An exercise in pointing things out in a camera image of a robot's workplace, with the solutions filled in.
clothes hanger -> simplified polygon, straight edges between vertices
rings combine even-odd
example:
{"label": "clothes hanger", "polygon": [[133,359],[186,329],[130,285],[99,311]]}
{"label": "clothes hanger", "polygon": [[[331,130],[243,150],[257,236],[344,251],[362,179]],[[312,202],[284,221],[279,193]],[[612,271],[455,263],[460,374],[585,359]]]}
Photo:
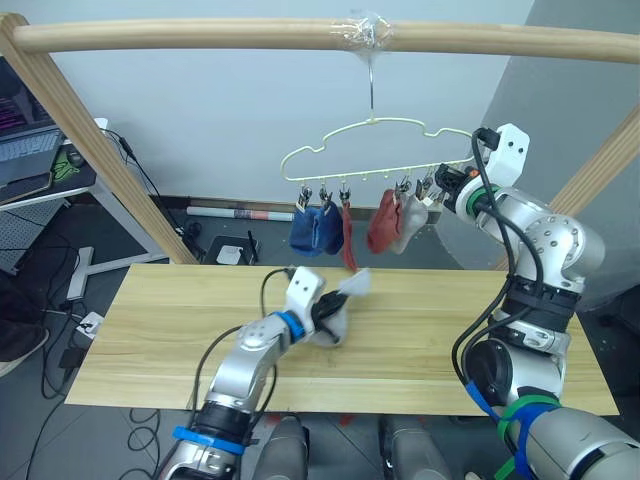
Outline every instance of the clothes hanger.
{"label": "clothes hanger", "polygon": [[385,178],[388,177],[388,175],[390,173],[393,172],[411,172],[412,170],[416,170],[416,169],[422,169],[422,168],[427,168],[427,169],[431,169],[432,167],[435,167],[437,165],[440,165],[442,163],[447,164],[447,165],[455,165],[455,164],[459,164],[459,163],[465,163],[465,162],[469,162],[471,160],[473,160],[473,157],[469,157],[469,158],[465,158],[465,159],[461,159],[461,160],[452,160],[452,161],[438,161],[435,163],[427,163],[427,164],[422,164],[422,165],[409,165],[409,166],[404,166],[404,167],[391,167],[391,168],[380,168],[380,169],[375,169],[375,170],[362,170],[362,171],[356,171],[356,172],[346,172],[346,173],[334,173],[334,174],[329,174],[329,175],[316,175],[316,176],[310,176],[310,177],[289,177],[286,172],[286,166],[287,163],[296,155],[302,153],[302,152],[311,152],[311,153],[320,153],[323,152],[324,150],[327,149],[328,147],[328,141],[330,138],[339,135],[341,133],[347,132],[349,130],[353,130],[355,128],[361,128],[361,127],[371,127],[373,125],[377,125],[379,123],[391,123],[391,122],[395,122],[395,123],[405,123],[405,124],[410,124],[410,125],[416,125],[418,127],[420,127],[420,133],[422,134],[422,136],[427,137],[427,138],[435,138],[438,137],[439,135],[441,135],[442,133],[453,133],[453,134],[458,134],[458,135],[463,135],[465,137],[471,138],[471,133],[464,131],[464,130],[459,130],[457,128],[441,128],[436,132],[429,132],[427,130],[427,126],[424,124],[424,122],[421,122],[420,120],[416,120],[413,118],[403,118],[403,117],[376,117],[375,113],[374,113],[374,102],[373,102],[373,60],[372,60],[372,56],[369,55],[368,56],[368,66],[369,66],[369,96],[370,96],[370,115],[369,118],[367,120],[364,120],[362,122],[357,122],[357,123],[352,123],[351,125],[347,125],[341,128],[338,128],[337,130],[334,130],[332,132],[327,133],[324,137],[322,137],[322,144],[319,147],[312,147],[310,145],[305,145],[303,147],[297,148],[295,150],[293,150],[292,152],[288,153],[287,155],[285,155],[282,158],[282,161],[280,162],[280,175],[282,176],[283,179],[289,181],[289,182],[302,182],[303,184],[305,182],[308,182],[310,180],[321,180],[321,181],[325,181],[328,178],[341,178],[344,179],[346,177],[354,177],[354,176],[360,176],[362,177],[363,180],[366,180],[368,175],[377,175],[377,174],[383,174],[385,175]]}

grey sock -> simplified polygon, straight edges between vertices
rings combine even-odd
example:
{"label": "grey sock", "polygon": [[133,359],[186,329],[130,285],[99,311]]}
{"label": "grey sock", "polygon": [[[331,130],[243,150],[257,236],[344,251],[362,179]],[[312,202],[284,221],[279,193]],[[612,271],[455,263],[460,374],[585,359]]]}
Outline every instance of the grey sock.
{"label": "grey sock", "polygon": [[394,240],[389,249],[400,255],[407,248],[409,240],[418,233],[429,219],[429,211],[427,206],[411,195],[402,209],[402,233],[399,239]]}

desk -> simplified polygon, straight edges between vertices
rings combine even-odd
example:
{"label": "desk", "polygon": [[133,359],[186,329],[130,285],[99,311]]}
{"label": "desk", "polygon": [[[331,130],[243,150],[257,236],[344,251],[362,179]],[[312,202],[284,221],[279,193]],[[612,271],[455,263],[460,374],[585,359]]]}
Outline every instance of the desk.
{"label": "desk", "polygon": [[[133,265],[67,403],[186,408],[196,365],[209,343],[223,330],[260,317],[260,283],[271,269]],[[326,291],[348,276],[341,268],[317,271],[328,281]],[[349,300],[349,335],[341,347],[294,345],[281,359],[270,408],[481,414],[453,373],[449,352],[495,296],[504,272],[375,269],[372,280],[368,297]],[[272,277],[268,310],[282,307],[286,286],[284,275]],[[563,403],[617,414],[577,318],[570,332]],[[211,355],[202,393],[232,343],[223,341]]]}
{"label": "desk", "polygon": [[47,190],[29,195],[15,202],[1,205],[0,212],[71,197],[81,193],[90,193],[93,195],[104,209],[116,219],[147,253],[92,265],[93,247],[80,248],[78,250],[79,263],[69,282],[67,299],[75,300],[82,298],[89,275],[128,267],[133,263],[152,262],[154,260],[167,258],[167,255],[155,240],[138,224],[127,209],[122,206],[120,201],[109,191],[104,182],[86,162],[75,175],[71,175],[61,182],[52,184],[51,188]]}

sock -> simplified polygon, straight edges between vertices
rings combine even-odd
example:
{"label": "sock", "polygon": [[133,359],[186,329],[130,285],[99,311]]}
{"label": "sock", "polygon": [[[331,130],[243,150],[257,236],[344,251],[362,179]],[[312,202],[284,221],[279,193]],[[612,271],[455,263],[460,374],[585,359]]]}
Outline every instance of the sock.
{"label": "sock", "polygon": [[411,195],[402,209],[402,235],[389,246],[389,249],[400,255],[407,248],[409,240],[418,233],[429,219],[427,206]]}
{"label": "sock", "polygon": [[321,248],[313,245],[313,231],[318,215],[322,215],[319,208],[307,207],[304,212],[296,208],[289,233],[289,245],[294,252],[305,257],[316,257],[322,253]]}
{"label": "sock", "polygon": [[344,248],[342,249],[342,259],[347,268],[354,272],[358,270],[356,258],[353,255],[353,246],[351,245],[351,235],[353,234],[353,224],[351,223],[351,204],[344,202],[342,204],[342,236],[344,237]]}
{"label": "sock", "polygon": [[394,198],[393,189],[385,190],[380,207],[369,224],[367,246],[373,253],[384,252],[389,244],[400,238],[402,203]]}
{"label": "sock", "polygon": [[329,255],[335,255],[342,248],[343,242],[342,217],[336,204],[329,201],[326,208],[320,209],[318,214],[312,245]]}

wooden frame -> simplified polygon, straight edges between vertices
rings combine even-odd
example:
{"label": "wooden frame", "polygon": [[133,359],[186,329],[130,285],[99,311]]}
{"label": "wooden frame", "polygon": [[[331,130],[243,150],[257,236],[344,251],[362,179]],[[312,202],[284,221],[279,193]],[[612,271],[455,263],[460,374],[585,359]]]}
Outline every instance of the wooden frame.
{"label": "wooden frame", "polygon": [[[424,22],[376,25],[376,47],[640,63],[640,36],[589,30]],[[367,46],[353,19],[162,19],[29,25],[0,16],[0,51],[108,187],[176,263],[195,263],[169,223],[122,165],[48,53],[130,48],[357,50]],[[636,106],[551,206],[575,215],[640,152]]]}

